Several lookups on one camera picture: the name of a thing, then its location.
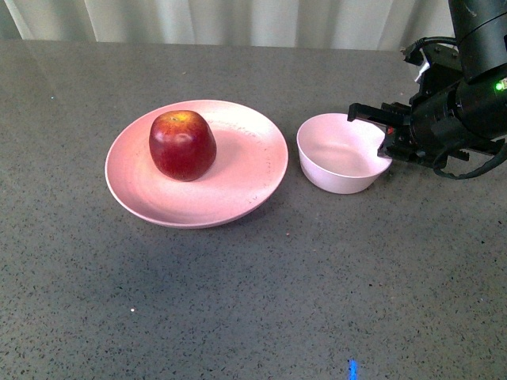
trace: green light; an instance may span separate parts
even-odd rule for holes
[[[503,78],[501,81],[494,84],[494,89],[497,91],[504,91],[507,89],[507,78]]]

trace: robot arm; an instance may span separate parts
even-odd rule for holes
[[[507,143],[497,139],[507,134],[507,4],[449,0],[449,8],[455,39],[424,38],[402,51],[406,62],[423,68],[410,105],[351,104],[349,121],[387,126],[379,155],[466,179],[507,160]],[[443,172],[449,156],[468,161],[464,150],[493,157],[469,173]]]

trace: gray countertop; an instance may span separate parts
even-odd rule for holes
[[[2,378],[505,378],[507,165],[394,162],[349,196],[299,167],[305,120],[416,92],[390,52],[0,42]],[[105,157],[192,99],[270,118],[288,169],[237,221],[156,226],[112,197]]]

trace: pink plate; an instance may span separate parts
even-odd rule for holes
[[[197,180],[179,182],[155,167],[148,146],[153,120],[189,109],[201,114],[215,136],[212,167]],[[276,190],[288,164],[284,136],[268,118],[227,101],[183,101],[141,116],[116,138],[105,160],[105,179],[132,214],[161,226],[205,228],[250,213]]]

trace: pink bowl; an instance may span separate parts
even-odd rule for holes
[[[377,156],[383,137],[373,123],[349,122],[343,113],[312,117],[297,134],[301,169],[310,182],[328,192],[361,192],[392,162]]]

